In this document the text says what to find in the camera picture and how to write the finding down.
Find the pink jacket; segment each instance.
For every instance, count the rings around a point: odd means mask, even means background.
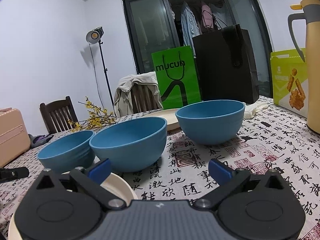
[[[204,2],[201,2],[202,23],[206,29],[213,29],[213,19],[211,9]]]

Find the black shopping bag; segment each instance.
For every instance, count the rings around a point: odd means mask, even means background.
[[[193,38],[202,100],[259,99],[257,69],[247,30],[233,25]]]

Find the window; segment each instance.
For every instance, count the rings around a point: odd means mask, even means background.
[[[240,24],[241,28],[248,30],[260,95],[273,96],[269,60],[272,47],[257,0],[124,0],[137,73],[154,71],[152,53],[186,45],[181,27],[184,2],[189,5],[196,20],[201,19],[200,4],[204,2],[209,5],[216,16],[216,29]],[[202,26],[198,20],[197,24],[201,34]]]

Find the light stand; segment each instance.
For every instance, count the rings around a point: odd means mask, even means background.
[[[109,94],[110,94],[110,99],[111,99],[112,107],[114,107],[113,98],[112,98],[112,93],[111,93],[111,89],[110,89],[110,85],[109,85],[109,80],[108,80],[108,75],[107,75],[107,71],[108,71],[108,70],[106,69],[106,66],[105,66],[105,64],[104,64],[103,54],[102,54],[102,49],[101,49],[101,44],[103,44],[103,42],[101,42],[101,40],[99,40],[99,48],[100,48],[100,53],[101,53],[101,59],[102,59],[104,74],[105,74],[105,76],[106,76],[106,81],[107,81],[107,85],[108,85],[108,89],[109,89]]]
[[[111,89],[110,89],[110,85],[109,85],[109,80],[108,80],[108,75],[107,75],[107,69],[106,69],[106,65],[104,64],[104,60],[103,60],[103,54],[102,54],[102,49],[101,49],[101,44],[103,44],[103,42],[101,41],[101,37],[104,34],[104,31],[102,29],[102,27],[96,28],[92,31],[89,31],[87,33],[86,36],[86,40],[89,44],[96,44],[97,42],[99,43],[99,48],[100,48],[100,53],[101,53],[101,59],[102,59],[102,64],[103,64],[103,69],[104,69],[104,75],[106,77],[106,81],[107,81],[107,85],[108,85],[108,89],[109,89],[109,94],[110,94],[110,99],[111,99],[111,103],[112,103],[112,107],[114,110],[114,102],[113,102],[113,96],[111,93]]]

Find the chair backrest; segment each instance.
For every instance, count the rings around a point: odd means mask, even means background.
[[[41,103],[40,112],[50,134],[74,128],[74,125],[68,123],[68,119],[78,122],[69,96],[65,100],[54,101],[47,105]]]
[[[131,100],[134,114],[159,108],[148,86],[134,84],[131,89]]]

